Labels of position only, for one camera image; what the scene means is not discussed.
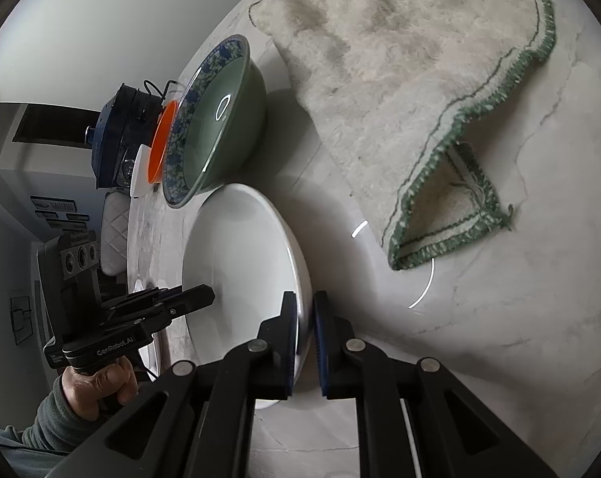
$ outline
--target person's thumb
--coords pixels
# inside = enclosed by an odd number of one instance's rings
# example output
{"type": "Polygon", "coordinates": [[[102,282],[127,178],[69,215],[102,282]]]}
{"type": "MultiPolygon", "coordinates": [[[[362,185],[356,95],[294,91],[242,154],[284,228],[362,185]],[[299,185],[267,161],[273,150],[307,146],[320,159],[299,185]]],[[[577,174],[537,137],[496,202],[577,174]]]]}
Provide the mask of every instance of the person's thumb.
{"type": "Polygon", "coordinates": [[[126,382],[126,371],[117,363],[109,364],[90,377],[90,399],[99,400],[117,392],[126,382]]]}

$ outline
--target white marble surface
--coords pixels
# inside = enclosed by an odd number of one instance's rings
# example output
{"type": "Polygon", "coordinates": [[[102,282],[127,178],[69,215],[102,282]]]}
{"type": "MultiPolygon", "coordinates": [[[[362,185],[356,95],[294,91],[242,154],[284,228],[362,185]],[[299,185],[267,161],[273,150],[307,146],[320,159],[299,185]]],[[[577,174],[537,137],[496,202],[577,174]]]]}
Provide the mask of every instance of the white marble surface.
{"type": "MultiPolygon", "coordinates": [[[[279,209],[315,290],[390,356],[438,357],[563,478],[601,448],[601,26],[581,0],[553,0],[557,45],[519,91],[468,133],[514,228],[393,272],[248,1],[229,13],[185,68],[187,83],[221,39],[250,41],[269,92],[267,132],[239,181],[279,209]]],[[[129,284],[181,283],[188,231],[205,196],[180,210],[161,191],[134,199],[129,284]]],[[[172,360],[188,357],[185,321],[168,328],[172,360]]],[[[294,397],[257,412],[250,475],[358,476],[355,408],[320,396],[309,354],[294,397]]]]}

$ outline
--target black wire handle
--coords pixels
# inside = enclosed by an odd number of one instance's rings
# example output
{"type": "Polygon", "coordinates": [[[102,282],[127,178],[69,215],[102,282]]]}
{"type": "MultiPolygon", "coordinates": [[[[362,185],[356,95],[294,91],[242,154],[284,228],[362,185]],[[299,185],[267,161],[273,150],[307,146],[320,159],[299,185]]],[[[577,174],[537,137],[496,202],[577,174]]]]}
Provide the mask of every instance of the black wire handle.
{"type": "Polygon", "coordinates": [[[149,80],[145,80],[143,81],[143,87],[146,88],[146,91],[149,94],[152,94],[152,92],[150,91],[149,86],[152,86],[155,91],[159,94],[159,97],[161,97],[161,102],[163,102],[164,100],[166,100],[166,95],[168,94],[168,88],[170,87],[170,84],[179,84],[178,81],[173,81],[172,79],[170,79],[168,82],[166,82],[166,87],[164,88],[163,91],[161,91],[159,88],[156,87],[156,84],[152,81],[149,80]]]}

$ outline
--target green towel edge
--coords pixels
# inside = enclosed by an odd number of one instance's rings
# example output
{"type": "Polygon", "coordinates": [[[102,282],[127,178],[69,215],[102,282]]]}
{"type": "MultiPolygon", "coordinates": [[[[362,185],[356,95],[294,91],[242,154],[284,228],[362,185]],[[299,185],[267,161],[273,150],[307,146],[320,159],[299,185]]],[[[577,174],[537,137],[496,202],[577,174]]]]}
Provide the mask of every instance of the green towel edge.
{"type": "MultiPolygon", "coordinates": [[[[536,49],[525,48],[522,50],[513,65],[506,72],[502,83],[491,95],[475,103],[473,106],[462,108],[453,118],[453,124],[449,132],[433,149],[433,153],[446,152],[451,145],[458,142],[458,140],[464,134],[466,124],[472,122],[476,118],[480,118],[490,113],[493,111],[493,109],[495,109],[496,106],[504,102],[509,97],[512,89],[517,86],[519,82],[521,82],[521,79],[533,60],[543,63],[548,59],[550,53],[553,51],[556,41],[553,3],[551,0],[541,0],[541,2],[543,5],[543,13],[546,25],[544,38],[539,44],[539,47],[536,49]]],[[[506,56],[508,56],[508,54],[502,56],[502,58],[500,58],[500,62],[505,59],[506,56]]],[[[480,208],[480,220],[477,221],[477,223],[468,231],[451,236],[448,239],[423,246],[417,249],[415,252],[408,253],[407,255],[399,255],[404,232],[409,227],[411,221],[411,210],[413,209],[416,196],[422,189],[422,186],[429,178],[431,173],[437,168],[441,159],[440,156],[432,155],[414,182],[402,195],[402,199],[399,202],[400,219],[396,223],[394,233],[389,241],[388,249],[388,261],[389,266],[392,269],[400,270],[414,268],[429,261],[430,259],[433,259],[434,257],[453,252],[464,245],[480,239],[480,237],[483,237],[495,227],[502,228],[509,226],[512,207],[509,207],[508,214],[504,214],[501,211],[499,198],[497,198],[497,193],[493,188],[493,185],[481,170],[480,166],[475,160],[474,155],[472,154],[470,147],[466,144],[464,145],[466,148],[458,149],[458,153],[484,195],[488,196],[488,199],[486,199],[483,206],[480,208]]],[[[448,225],[443,229],[436,231],[435,233],[441,233],[441,231],[457,226],[472,217],[474,217],[474,213],[467,215],[456,223],[448,225]]]]}

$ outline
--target green bowl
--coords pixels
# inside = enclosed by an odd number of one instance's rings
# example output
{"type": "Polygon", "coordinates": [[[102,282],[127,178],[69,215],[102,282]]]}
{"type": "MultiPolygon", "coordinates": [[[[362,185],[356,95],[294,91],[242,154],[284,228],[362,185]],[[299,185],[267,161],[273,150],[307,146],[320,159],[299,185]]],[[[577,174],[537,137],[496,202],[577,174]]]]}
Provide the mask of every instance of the green bowl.
{"type": "Polygon", "coordinates": [[[265,83],[250,44],[233,35],[190,80],[168,138],[162,186],[172,208],[215,188],[247,161],[263,131],[265,83]]]}

